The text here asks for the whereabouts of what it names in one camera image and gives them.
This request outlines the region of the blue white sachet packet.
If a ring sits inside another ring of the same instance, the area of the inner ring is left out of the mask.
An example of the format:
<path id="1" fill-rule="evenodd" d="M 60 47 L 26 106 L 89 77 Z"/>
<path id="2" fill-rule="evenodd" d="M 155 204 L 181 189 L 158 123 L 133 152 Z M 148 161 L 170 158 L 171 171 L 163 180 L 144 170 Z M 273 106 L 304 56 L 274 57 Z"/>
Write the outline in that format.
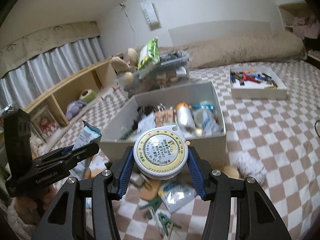
<path id="1" fill-rule="evenodd" d="M 101 141 L 101 131 L 99 128 L 90 125 L 88 122 L 84 121 L 84 127 L 80 132 L 72 150 L 76 150 L 82 146 L 89 144 L 90 142 L 96 142 L 100 144 Z M 76 177 L 78 180 L 85 178 L 86 172 L 93 157 L 88 157 L 87 159 L 79 162 L 75 168 L 71 170 L 71 175 Z"/>

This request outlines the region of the green plastic clip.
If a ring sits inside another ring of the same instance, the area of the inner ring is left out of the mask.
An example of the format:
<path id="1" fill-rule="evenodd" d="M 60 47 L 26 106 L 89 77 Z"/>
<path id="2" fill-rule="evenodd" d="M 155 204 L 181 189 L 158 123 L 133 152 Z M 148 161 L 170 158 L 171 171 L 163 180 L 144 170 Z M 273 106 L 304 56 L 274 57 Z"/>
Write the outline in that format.
<path id="1" fill-rule="evenodd" d="M 159 212 L 158 213 L 158 220 L 162 225 L 162 228 L 164 230 L 164 233 L 167 237 L 169 237 L 169 235 L 172 232 L 172 229 L 174 227 L 181 229 L 182 227 L 180 225 L 178 225 L 177 223 L 175 223 L 173 220 L 171 220 L 166 214 Z"/>
<path id="2" fill-rule="evenodd" d="M 145 213 L 144 218 L 151 220 L 153 218 L 153 216 L 156 214 L 156 211 L 161 206 L 161 204 L 162 204 L 161 197 L 156 196 L 152 200 L 148 201 L 147 204 L 140 206 L 139 210 L 148 210 Z"/>

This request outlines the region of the round white tape measure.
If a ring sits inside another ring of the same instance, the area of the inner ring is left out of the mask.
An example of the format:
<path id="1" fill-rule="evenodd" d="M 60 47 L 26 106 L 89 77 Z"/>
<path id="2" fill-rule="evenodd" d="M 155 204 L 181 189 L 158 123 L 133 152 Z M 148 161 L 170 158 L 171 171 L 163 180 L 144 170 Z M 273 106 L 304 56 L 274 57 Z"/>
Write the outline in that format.
<path id="1" fill-rule="evenodd" d="M 178 125 L 156 127 L 135 142 L 133 157 L 140 172 L 155 180 L 178 175 L 187 163 L 188 146 Z"/>

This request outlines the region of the framed doll display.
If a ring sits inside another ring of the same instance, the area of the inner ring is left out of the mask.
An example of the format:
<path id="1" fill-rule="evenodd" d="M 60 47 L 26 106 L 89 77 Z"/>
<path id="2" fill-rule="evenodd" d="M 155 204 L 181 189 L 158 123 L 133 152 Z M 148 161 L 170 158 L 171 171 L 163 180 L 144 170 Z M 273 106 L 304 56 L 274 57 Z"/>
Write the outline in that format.
<path id="1" fill-rule="evenodd" d="M 31 122 L 44 141 L 48 141 L 60 128 L 47 105 L 31 116 Z"/>

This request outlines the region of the wooden bedside shelf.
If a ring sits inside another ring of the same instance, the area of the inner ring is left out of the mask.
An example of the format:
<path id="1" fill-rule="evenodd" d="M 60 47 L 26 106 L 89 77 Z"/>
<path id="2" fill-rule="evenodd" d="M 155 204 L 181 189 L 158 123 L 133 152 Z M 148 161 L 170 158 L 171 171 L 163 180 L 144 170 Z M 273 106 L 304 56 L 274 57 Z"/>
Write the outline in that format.
<path id="1" fill-rule="evenodd" d="M 109 87 L 115 87 L 113 83 L 116 78 L 116 72 L 111 67 L 111 59 L 111 57 L 108 57 L 70 75 L 39 95 L 24 108 L 24 111 L 31 116 L 31 123 L 36 133 L 45 142 L 53 139 L 53 136 L 64 127 L 76 122 L 92 105 L 90 103 L 83 108 L 72 120 L 66 118 L 67 106 L 71 102 L 80 99 L 82 92 L 86 90 L 94 91 L 96 96 L 101 96 Z M 57 130 L 52 129 L 46 135 L 40 124 L 41 116 L 44 116 L 45 119 L 52 118 L 53 122 L 57 124 Z"/>

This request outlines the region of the purple plush toy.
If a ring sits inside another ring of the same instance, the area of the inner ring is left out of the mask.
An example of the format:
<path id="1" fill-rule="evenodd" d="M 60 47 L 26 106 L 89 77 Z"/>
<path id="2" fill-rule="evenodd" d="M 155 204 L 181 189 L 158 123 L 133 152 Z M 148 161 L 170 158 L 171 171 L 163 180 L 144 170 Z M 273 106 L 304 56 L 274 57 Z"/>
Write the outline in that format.
<path id="1" fill-rule="evenodd" d="M 84 106 L 86 106 L 87 103 L 83 102 L 81 100 L 76 100 L 71 102 L 68 106 L 67 106 L 67 111 L 66 111 L 66 118 L 68 121 L 72 120 L 76 115 L 79 114 L 80 109 Z"/>

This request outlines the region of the avocado plush toy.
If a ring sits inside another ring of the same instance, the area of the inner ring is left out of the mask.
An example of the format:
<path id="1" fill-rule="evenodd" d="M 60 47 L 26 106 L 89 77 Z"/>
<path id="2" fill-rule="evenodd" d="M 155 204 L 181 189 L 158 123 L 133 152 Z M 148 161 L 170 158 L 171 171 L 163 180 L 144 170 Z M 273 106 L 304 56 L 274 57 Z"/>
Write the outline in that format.
<path id="1" fill-rule="evenodd" d="M 83 90 L 79 96 L 79 100 L 89 103 L 96 98 L 96 92 L 92 89 Z"/>

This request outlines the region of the grey curtain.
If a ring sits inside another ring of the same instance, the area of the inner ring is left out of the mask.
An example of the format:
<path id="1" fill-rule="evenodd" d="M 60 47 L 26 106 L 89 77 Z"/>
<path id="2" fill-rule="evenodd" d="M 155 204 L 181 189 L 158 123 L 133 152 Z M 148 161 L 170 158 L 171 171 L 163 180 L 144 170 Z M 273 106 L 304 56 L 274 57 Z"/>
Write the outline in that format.
<path id="1" fill-rule="evenodd" d="M 105 59 L 100 37 L 79 40 L 37 55 L 1 78 L 1 109 L 23 109 L 72 74 Z"/>

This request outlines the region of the beige plush slippers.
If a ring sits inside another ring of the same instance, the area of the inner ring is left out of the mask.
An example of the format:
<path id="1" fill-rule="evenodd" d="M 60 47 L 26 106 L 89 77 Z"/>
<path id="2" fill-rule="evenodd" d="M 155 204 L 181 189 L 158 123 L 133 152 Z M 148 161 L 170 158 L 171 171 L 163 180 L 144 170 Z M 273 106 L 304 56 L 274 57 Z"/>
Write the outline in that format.
<path id="1" fill-rule="evenodd" d="M 134 73 L 138 67 L 138 54 L 134 48 L 128 48 L 123 57 L 113 56 L 111 59 L 111 67 L 119 73 L 131 72 Z"/>

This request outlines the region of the checkered bed sheet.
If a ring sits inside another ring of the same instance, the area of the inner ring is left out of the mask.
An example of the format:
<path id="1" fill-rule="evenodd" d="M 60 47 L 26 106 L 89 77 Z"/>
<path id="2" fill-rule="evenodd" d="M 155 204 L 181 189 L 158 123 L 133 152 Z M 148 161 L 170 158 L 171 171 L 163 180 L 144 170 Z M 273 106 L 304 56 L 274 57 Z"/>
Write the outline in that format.
<path id="1" fill-rule="evenodd" d="M 265 64 L 287 87 L 286 100 L 232 99 L 230 66 L 191 71 L 192 81 L 212 81 L 226 123 L 227 165 L 243 154 L 267 169 L 265 192 L 286 224 L 292 239 L 319 239 L 319 69 L 305 61 Z M 54 148 L 73 144 L 86 120 L 103 130 L 126 102 L 120 88 L 99 100 L 66 132 Z M 129 186 L 113 202 L 121 239 L 163 239 L 152 220 L 144 218 L 139 191 Z M 201 239 L 209 203 L 196 197 L 171 216 L 180 224 L 170 239 Z"/>

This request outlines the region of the white shoe box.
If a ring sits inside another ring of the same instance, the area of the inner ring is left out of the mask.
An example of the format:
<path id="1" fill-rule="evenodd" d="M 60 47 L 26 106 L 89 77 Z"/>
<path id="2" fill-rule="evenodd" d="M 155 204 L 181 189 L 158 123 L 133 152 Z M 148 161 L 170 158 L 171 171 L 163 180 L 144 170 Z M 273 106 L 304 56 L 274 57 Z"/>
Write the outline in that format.
<path id="1" fill-rule="evenodd" d="M 211 167 L 223 167 L 226 164 L 226 127 L 217 92 L 212 82 L 188 83 L 134 95 L 102 131 L 100 149 L 110 162 L 114 162 L 123 156 L 128 146 L 134 145 L 133 140 L 127 140 L 124 137 L 137 120 L 139 107 L 164 105 L 165 110 L 156 111 L 155 123 L 170 125 L 176 121 L 176 114 L 173 114 L 171 118 L 168 117 L 170 108 L 174 108 L 180 102 L 193 106 L 202 101 L 208 101 L 215 107 L 220 126 L 219 131 L 210 136 L 196 133 L 187 136 L 187 140 L 190 141 L 191 146 L 195 147 L 200 158 L 207 160 Z"/>

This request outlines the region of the green white snack bag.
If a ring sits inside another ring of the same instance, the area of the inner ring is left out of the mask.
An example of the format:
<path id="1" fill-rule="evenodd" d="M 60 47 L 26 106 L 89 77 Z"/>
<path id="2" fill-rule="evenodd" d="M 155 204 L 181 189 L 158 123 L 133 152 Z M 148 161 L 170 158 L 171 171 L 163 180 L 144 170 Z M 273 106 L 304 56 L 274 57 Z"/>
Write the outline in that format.
<path id="1" fill-rule="evenodd" d="M 141 50 L 138 61 L 138 69 L 145 69 L 150 64 L 158 65 L 160 55 L 158 48 L 158 37 L 152 38 Z"/>

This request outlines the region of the shallow white tray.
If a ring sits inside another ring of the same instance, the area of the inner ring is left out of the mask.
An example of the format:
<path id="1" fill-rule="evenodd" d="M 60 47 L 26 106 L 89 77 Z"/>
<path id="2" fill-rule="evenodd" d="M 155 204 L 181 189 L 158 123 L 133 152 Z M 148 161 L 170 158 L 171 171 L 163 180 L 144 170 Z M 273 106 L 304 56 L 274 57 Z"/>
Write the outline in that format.
<path id="1" fill-rule="evenodd" d="M 285 100 L 287 87 L 270 67 L 231 67 L 231 94 L 234 99 Z"/>

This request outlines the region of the clear plastic storage bin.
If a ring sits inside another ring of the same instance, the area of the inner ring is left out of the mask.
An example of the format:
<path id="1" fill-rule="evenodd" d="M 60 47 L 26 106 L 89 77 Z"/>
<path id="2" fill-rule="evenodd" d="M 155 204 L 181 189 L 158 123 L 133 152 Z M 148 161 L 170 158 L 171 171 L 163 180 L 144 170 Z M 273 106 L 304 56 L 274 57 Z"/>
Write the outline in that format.
<path id="1" fill-rule="evenodd" d="M 160 60 L 159 65 L 149 69 L 121 73 L 114 81 L 128 93 L 129 97 L 190 81 L 188 69 L 190 56 L 186 51 L 179 50 L 163 54 Z"/>

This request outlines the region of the beige fluffy blanket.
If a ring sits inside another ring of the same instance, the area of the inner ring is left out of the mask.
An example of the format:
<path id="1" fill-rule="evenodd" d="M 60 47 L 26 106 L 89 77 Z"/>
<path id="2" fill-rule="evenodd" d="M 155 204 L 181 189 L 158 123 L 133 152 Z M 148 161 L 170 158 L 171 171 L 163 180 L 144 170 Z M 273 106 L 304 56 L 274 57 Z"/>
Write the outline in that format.
<path id="1" fill-rule="evenodd" d="M 213 40 L 161 47 L 161 54 L 186 51 L 192 61 L 190 69 L 210 68 L 244 62 L 290 62 L 306 57 L 301 38 L 284 31 L 250 31 L 229 34 Z"/>

